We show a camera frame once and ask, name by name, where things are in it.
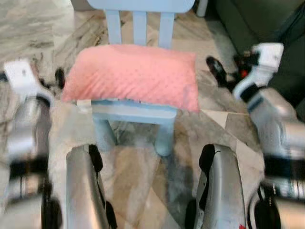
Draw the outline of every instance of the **chair leg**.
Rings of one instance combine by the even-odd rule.
[[[168,156],[173,151],[173,128],[174,122],[160,125],[155,142],[158,155]]]
[[[93,114],[93,123],[99,150],[101,152],[111,150],[117,141],[108,120],[100,119]]]

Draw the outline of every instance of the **marble floor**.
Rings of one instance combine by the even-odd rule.
[[[58,67],[65,72],[84,48],[107,44],[103,12],[74,12],[69,0],[3,0],[0,9],[0,70],[4,61],[29,58],[47,82],[54,82]],[[149,13],[148,45],[157,45],[160,17]],[[122,38],[132,43],[132,16],[121,13]],[[183,228],[188,201],[196,194],[198,160],[205,144],[216,143],[236,151],[245,202],[262,178],[264,162],[256,130],[245,104],[218,88],[205,58],[218,58],[228,72],[235,70],[234,46],[218,20],[198,18],[189,11],[178,14],[173,49],[197,54],[196,75],[201,112],[180,111],[175,123],[173,155],[160,158],[153,147],[157,126],[114,122],[119,145],[103,154],[102,178],[107,199],[113,204],[120,229]],[[59,100],[52,110],[50,174],[54,195],[64,215],[68,151],[95,143],[92,117]],[[8,182],[6,139],[18,99],[6,83],[0,83],[0,194]]]

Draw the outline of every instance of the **chair seat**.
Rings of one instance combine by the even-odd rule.
[[[91,105],[94,114],[99,114],[100,118],[112,121],[163,124],[171,120],[174,122],[177,114],[175,107],[137,103],[129,100],[96,100],[91,101]]]

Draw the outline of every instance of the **pink pillow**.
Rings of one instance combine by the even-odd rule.
[[[195,54],[138,45],[101,45],[83,50],[63,101],[131,99],[198,111]]]

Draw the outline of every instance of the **pink cushion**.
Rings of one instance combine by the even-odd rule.
[[[198,111],[195,54],[138,45],[101,45],[77,57],[63,101],[131,99]]]

